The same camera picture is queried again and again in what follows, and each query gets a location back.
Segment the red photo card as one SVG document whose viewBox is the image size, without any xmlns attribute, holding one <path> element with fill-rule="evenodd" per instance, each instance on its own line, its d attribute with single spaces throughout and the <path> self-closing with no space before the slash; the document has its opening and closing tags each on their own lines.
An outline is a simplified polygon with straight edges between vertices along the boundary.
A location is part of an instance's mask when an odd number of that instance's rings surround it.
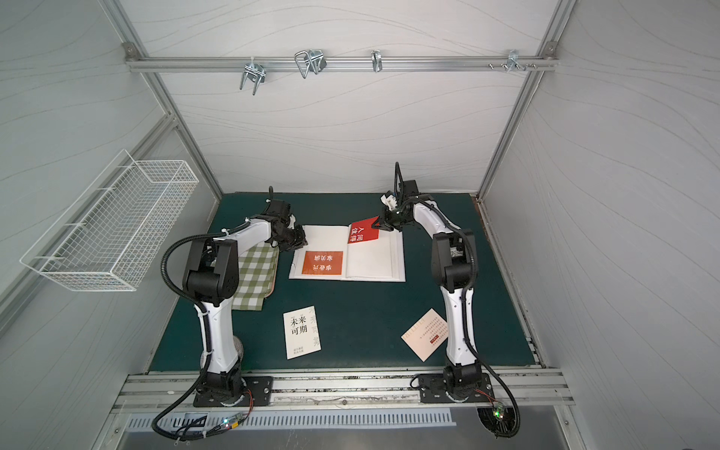
<svg viewBox="0 0 720 450">
<path fill-rule="evenodd" d="M 375 228 L 374 225 L 378 219 L 378 217 L 371 217 L 370 219 L 353 222 L 349 227 L 348 243 L 355 244 L 377 240 L 380 237 L 380 230 Z"/>
</svg>

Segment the white photo album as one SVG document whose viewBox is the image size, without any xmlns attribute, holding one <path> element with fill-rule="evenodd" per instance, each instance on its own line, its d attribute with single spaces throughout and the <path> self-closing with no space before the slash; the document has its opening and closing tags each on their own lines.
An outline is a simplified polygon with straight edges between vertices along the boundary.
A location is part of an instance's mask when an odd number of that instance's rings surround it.
<svg viewBox="0 0 720 450">
<path fill-rule="evenodd" d="M 380 231 L 377 240 L 349 244 L 349 226 L 307 225 L 307 245 L 294 252 L 290 279 L 315 281 L 406 281 L 402 233 Z M 302 264 L 307 251 L 343 251 L 340 277 L 303 276 Z"/>
</svg>

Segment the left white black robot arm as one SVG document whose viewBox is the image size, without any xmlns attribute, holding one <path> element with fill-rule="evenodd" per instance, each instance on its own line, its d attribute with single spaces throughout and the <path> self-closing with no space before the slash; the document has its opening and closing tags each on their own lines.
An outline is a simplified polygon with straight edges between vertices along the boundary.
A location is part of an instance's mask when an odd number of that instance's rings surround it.
<svg viewBox="0 0 720 450">
<path fill-rule="evenodd" d="M 307 245 L 306 235 L 288 202 L 270 200 L 262 214 L 230 231 L 199 234 L 184 242 L 190 250 L 182 291 L 199 313 L 205 347 L 199 393 L 217 402 L 235 401 L 246 389 L 232 319 L 232 298 L 240 284 L 239 256 L 262 243 L 295 251 Z"/>
</svg>

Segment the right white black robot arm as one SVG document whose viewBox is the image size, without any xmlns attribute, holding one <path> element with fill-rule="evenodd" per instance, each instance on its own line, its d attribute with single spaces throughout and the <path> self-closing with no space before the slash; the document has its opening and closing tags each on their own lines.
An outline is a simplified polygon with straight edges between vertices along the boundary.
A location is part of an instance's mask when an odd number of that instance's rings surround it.
<svg viewBox="0 0 720 450">
<path fill-rule="evenodd" d="M 402 231 L 417 224 L 431 238 L 431 275 L 444 298 L 448 337 L 444 369 L 446 395 L 465 401 L 482 381 L 483 364 L 474 343 L 473 295 L 478 275 L 474 233 L 455 225 L 416 181 L 395 175 L 393 189 L 381 197 L 384 209 L 372 227 Z"/>
</svg>

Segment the pale pink photo card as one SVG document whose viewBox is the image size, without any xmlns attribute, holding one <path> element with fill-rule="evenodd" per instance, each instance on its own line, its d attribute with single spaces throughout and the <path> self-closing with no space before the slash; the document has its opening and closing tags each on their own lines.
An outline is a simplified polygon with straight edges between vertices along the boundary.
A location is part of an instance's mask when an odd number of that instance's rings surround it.
<svg viewBox="0 0 720 450">
<path fill-rule="evenodd" d="M 426 362 L 447 337 L 446 320 L 435 309 L 430 309 L 401 336 L 401 339 L 421 361 Z"/>
</svg>

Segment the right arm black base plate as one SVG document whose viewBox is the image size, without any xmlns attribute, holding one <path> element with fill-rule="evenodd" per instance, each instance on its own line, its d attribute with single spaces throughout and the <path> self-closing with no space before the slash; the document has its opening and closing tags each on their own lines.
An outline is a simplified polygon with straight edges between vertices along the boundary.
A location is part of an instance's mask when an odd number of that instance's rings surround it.
<svg viewBox="0 0 720 450">
<path fill-rule="evenodd" d="M 439 373 L 421 373 L 410 381 L 410 388 L 417 390 L 423 404 L 457 403 L 491 404 L 496 402 L 491 377 L 483 373 L 481 379 L 470 386 L 461 388 L 459 392 L 450 394 L 446 390 L 444 376 Z"/>
</svg>

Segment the orange photo card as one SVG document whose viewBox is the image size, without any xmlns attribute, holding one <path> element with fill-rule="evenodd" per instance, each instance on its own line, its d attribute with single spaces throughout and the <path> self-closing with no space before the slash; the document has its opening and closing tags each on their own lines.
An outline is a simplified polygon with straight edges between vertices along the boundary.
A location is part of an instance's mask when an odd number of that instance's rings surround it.
<svg viewBox="0 0 720 450">
<path fill-rule="evenodd" d="M 343 274 L 343 251 L 316 251 L 305 253 L 303 276 L 340 277 Z"/>
</svg>

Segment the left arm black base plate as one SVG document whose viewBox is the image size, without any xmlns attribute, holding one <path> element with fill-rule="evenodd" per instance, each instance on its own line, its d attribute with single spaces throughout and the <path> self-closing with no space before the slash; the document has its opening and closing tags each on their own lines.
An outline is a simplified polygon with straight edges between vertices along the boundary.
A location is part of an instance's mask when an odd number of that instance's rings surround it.
<svg viewBox="0 0 720 450">
<path fill-rule="evenodd" d="M 239 394 L 213 392 L 201 387 L 196 390 L 192 406 L 195 408 L 266 407 L 271 402 L 273 378 L 250 376 L 243 378 L 244 387 Z"/>
</svg>

